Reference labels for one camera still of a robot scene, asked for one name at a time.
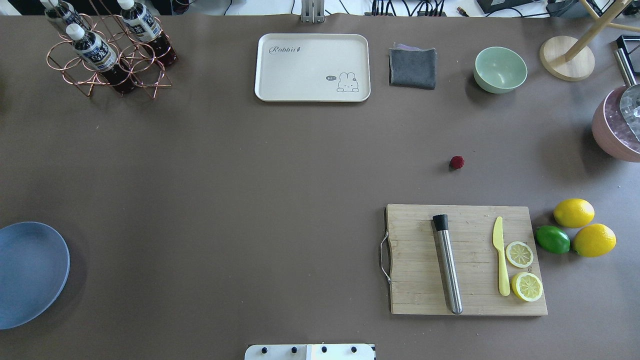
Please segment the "blue round plate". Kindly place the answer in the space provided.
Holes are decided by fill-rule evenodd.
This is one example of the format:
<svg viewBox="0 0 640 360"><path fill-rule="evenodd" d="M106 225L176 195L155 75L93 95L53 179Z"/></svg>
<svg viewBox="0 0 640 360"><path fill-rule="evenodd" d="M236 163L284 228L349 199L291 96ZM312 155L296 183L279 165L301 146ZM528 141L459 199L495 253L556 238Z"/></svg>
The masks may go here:
<svg viewBox="0 0 640 360"><path fill-rule="evenodd" d="M48 224L25 221L0 231L0 328L10 330L45 312L70 272L66 241Z"/></svg>

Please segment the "red strawberry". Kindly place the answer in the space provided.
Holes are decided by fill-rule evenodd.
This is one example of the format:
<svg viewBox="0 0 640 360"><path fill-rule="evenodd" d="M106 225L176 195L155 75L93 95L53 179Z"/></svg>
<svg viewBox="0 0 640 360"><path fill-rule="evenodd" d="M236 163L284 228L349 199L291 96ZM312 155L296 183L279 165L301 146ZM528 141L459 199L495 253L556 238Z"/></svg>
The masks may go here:
<svg viewBox="0 0 640 360"><path fill-rule="evenodd" d="M465 164L466 160L462 156L455 155L451 157L449 161L449 168L452 170L460 170L464 167Z"/></svg>

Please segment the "cream rabbit tray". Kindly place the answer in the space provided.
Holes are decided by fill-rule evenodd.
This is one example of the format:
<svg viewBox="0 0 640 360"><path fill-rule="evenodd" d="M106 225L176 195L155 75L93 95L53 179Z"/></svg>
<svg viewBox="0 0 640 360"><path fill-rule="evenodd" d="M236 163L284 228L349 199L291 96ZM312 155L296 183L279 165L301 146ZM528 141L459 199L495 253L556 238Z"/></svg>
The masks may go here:
<svg viewBox="0 0 640 360"><path fill-rule="evenodd" d="M258 41L259 100L359 103L370 94L369 43L362 35L268 33Z"/></svg>

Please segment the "steel muddler black tip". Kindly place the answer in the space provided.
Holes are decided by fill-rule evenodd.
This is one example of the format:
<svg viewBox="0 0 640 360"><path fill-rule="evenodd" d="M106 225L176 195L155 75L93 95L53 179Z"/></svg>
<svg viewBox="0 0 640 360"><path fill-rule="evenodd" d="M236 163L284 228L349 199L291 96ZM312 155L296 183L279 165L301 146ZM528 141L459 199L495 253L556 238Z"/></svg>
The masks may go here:
<svg viewBox="0 0 640 360"><path fill-rule="evenodd" d="M450 236L450 228L447 214L437 214L432 217L436 236L439 240L440 257L445 272L446 298L450 311L454 315L461 315L464 311L460 286L458 283L457 268L453 251L453 242Z"/></svg>

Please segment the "grey folded cloth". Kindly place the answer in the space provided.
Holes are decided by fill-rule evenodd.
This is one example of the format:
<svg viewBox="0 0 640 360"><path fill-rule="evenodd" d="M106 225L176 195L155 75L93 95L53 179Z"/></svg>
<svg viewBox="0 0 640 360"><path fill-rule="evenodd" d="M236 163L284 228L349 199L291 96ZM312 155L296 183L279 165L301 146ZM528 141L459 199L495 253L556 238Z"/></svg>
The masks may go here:
<svg viewBox="0 0 640 360"><path fill-rule="evenodd" d="M388 50L390 84L434 90L437 84L438 53L435 48L394 43Z"/></svg>

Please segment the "green bowl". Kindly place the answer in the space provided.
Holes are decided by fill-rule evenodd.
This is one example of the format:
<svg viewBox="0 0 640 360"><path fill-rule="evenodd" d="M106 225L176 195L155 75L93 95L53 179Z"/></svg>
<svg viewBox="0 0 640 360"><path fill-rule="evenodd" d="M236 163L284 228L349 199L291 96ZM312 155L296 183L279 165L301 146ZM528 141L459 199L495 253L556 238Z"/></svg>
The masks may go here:
<svg viewBox="0 0 640 360"><path fill-rule="evenodd" d="M477 54L473 77L484 91L505 94L526 81L528 68L515 51L505 47L488 47Z"/></svg>

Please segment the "lemon slice upper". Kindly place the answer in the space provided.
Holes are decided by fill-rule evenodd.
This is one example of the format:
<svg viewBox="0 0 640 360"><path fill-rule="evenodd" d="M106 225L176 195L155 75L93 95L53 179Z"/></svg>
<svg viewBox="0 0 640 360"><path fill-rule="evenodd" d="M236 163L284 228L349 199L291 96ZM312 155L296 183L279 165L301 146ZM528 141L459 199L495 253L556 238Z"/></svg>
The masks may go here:
<svg viewBox="0 0 640 360"><path fill-rule="evenodd" d="M506 260L514 267L525 269L534 262L533 249L528 244L521 241L514 241L505 249Z"/></svg>

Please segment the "lemon slice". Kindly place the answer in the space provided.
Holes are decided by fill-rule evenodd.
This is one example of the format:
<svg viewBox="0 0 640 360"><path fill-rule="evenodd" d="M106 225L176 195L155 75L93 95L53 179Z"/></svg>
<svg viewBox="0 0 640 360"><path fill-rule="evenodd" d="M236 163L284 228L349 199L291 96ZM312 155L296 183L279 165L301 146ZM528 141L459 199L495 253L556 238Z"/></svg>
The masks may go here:
<svg viewBox="0 0 640 360"><path fill-rule="evenodd" d="M505 249L506 260L514 267L525 269L534 262L533 249L528 244L521 241L514 241Z"/></svg>
<svg viewBox="0 0 640 360"><path fill-rule="evenodd" d="M510 287L515 296L526 302L535 302L544 293L542 281L531 272L519 272L512 276Z"/></svg>

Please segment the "yellow plastic knife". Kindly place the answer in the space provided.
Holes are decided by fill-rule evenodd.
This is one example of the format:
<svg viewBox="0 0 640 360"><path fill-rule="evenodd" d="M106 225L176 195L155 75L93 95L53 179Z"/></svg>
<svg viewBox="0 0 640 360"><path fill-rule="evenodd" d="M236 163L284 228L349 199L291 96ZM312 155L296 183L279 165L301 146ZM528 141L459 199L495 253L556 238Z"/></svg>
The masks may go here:
<svg viewBox="0 0 640 360"><path fill-rule="evenodd" d="M497 253L497 283L501 296L507 297L511 293L508 270L506 268L505 239L503 233L503 217L498 216L494 221L492 234L493 247Z"/></svg>

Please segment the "lemon slice lower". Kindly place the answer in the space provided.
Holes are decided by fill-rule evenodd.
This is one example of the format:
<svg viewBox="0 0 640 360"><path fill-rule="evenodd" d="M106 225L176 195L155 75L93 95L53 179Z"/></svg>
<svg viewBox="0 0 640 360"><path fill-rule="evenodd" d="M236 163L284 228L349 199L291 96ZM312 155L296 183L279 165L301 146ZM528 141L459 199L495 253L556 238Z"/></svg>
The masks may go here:
<svg viewBox="0 0 640 360"><path fill-rule="evenodd" d="M542 281L531 272L519 272L512 276L510 287L515 296L526 302L535 302L544 293Z"/></svg>

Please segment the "tea bottle back right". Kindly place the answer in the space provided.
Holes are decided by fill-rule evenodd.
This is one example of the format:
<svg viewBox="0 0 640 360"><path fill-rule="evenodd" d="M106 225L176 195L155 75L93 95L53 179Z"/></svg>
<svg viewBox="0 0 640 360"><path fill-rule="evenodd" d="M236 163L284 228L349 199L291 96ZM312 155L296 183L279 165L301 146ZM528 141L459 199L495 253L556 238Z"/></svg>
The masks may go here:
<svg viewBox="0 0 640 360"><path fill-rule="evenodd" d="M178 59L170 38L146 5L135 0L119 0L120 16L141 48L165 68Z"/></svg>

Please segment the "tea bottle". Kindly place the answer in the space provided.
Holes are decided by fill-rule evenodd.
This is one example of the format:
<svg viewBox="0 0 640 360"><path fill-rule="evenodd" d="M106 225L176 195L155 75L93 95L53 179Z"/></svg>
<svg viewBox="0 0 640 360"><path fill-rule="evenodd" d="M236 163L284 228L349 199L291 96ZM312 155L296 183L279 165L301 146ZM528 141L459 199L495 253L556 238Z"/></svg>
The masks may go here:
<svg viewBox="0 0 640 360"><path fill-rule="evenodd" d="M120 16L141 48L165 68L178 59L170 38L146 5L135 0L119 0Z"/></svg>
<svg viewBox="0 0 640 360"><path fill-rule="evenodd" d="M85 31L91 31L90 24L78 13L75 7L64 0L41 0L45 7L45 16L48 22L65 38L68 38L66 29L71 24L82 27Z"/></svg>
<svg viewBox="0 0 640 360"><path fill-rule="evenodd" d="M102 36L77 23L67 25L65 31L75 52L90 68L101 74L115 91L127 94L137 88L128 64Z"/></svg>

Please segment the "green lime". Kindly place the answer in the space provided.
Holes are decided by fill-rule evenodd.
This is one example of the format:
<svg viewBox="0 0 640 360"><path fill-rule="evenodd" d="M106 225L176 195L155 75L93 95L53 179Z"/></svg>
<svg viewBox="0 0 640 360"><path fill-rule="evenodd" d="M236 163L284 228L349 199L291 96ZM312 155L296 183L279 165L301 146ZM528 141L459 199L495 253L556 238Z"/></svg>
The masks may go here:
<svg viewBox="0 0 640 360"><path fill-rule="evenodd" d="M535 241L546 251L562 255L570 251L569 235L553 225L543 225L535 230Z"/></svg>

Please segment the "yellow lemon upper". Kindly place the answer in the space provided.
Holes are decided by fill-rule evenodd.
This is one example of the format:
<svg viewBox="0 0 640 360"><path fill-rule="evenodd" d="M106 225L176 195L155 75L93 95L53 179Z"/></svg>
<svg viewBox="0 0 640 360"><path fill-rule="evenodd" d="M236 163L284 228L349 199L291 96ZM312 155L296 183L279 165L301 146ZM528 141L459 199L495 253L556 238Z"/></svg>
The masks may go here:
<svg viewBox="0 0 640 360"><path fill-rule="evenodd" d="M562 227L581 228L595 218L595 208L585 199L567 198L555 206L553 218Z"/></svg>

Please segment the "yellow lemon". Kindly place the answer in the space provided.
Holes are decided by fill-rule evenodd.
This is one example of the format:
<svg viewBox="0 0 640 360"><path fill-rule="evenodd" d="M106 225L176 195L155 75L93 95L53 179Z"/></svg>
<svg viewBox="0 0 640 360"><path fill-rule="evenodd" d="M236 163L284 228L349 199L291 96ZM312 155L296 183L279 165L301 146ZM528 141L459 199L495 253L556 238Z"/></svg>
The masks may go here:
<svg viewBox="0 0 640 360"><path fill-rule="evenodd" d="M580 256L595 258L610 253L616 244L617 235L614 231L604 224L595 223L576 233L573 250Z"/></svg>
<svg viewBox="0 0 640 360"><path fill-rule="evenodd" d="M553 218L562 227L581 228L595 218L595 208L585 199L567 198L555 206Z"/></svg>

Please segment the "tea bottle front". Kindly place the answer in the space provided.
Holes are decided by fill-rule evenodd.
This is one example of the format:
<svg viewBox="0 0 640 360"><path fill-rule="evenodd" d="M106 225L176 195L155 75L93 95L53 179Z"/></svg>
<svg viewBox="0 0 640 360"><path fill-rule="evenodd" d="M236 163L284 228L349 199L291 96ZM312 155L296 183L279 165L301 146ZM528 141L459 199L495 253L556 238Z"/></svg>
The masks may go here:
<svg viewBox="0 0 640 360"><path fill-rule="evenodd" d="M65 31L75 52L90 68L101 74L115 91L127 94L137 88L128 64L102 36L77 23L67 25Z"/></svg>

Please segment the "wooden cup tree stand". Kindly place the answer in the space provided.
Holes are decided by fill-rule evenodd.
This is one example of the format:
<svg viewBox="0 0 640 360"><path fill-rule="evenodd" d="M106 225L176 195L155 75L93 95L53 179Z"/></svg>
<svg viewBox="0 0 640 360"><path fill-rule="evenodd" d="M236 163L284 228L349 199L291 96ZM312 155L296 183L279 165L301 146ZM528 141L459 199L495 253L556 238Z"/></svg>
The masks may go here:
<svg viewBox="0 0 640 360"><path fill-rule="evenodd" d="M539 58L542 66L558 79L567 82L578 82L589 77L595 68L594 53L588 44L606 27L617 28L629 32L640 32L638 26L614 23L613 20L631 4L630 0L615 0L602 15L589 9L588 3L581 0L583 6L593 19L590 28L579 39L571 36L554 36L542 43Z"/></svg>

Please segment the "yellow lemon lower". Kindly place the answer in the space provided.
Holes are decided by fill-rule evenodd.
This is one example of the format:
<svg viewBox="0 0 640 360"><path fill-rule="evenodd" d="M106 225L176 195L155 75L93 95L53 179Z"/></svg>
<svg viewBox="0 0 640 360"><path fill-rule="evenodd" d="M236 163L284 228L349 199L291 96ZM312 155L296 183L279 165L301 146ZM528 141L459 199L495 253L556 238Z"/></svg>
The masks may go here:
<svg viewBox="0 0 640 360"><path fill-rule="evenodd" d="M595 258L610 253L616 244L617 235L614 231L604 224L595 223L576 233L573 250L580 256Z"/></svg>

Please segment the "pink ice bowl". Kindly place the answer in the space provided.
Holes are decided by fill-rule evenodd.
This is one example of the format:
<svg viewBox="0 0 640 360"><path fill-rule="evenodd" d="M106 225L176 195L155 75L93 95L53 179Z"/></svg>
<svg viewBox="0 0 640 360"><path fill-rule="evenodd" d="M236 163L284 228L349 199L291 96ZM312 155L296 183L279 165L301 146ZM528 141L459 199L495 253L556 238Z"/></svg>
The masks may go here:
<svg viewBox="0 0 640 360"><path fill-rule="evenodd" d="M621 161L640 162L640 143L620 111L619 102L627 87L613 89L598 105L591 131L599 147Z"/></svg>

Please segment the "tea bottle back left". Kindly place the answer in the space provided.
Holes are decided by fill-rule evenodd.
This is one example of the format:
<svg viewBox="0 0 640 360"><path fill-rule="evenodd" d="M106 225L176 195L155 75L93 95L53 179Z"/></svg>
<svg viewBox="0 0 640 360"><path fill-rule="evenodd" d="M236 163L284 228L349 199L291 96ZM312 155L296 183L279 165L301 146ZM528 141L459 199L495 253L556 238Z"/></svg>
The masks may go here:
<svg viewBox="0 0 640 360"><path fill-rule="evenodd" d="M65 38L68 38L66 29L71 24L82 27L85 31L91 31L90 24L78 13L75 7L64 0L41 0L45 7L45 16L48 22Z"/></svg>

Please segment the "aluminium frame post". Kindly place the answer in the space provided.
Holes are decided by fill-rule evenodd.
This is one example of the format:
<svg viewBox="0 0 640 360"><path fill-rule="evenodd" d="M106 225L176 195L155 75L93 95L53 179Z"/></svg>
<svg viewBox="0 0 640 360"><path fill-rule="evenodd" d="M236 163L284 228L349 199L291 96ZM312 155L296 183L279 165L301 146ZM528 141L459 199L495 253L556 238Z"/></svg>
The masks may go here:
<svg viewBox="0 0 640 360"><path fill-rule="evenodd" d="M325 22L324 0L301 0L301 22L320 24Z"/></svg>

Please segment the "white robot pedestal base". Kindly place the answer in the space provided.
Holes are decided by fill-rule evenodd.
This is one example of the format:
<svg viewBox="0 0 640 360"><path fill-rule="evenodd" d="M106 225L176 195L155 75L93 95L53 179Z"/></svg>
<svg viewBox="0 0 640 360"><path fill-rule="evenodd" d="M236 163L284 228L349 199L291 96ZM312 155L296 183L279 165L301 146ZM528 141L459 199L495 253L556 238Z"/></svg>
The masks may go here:
<svg viewBox="0 0 640 360"><path fill-rule="evenodd" d="M374 344L254 344L247 347L245 360L375 360Z"/></svg>

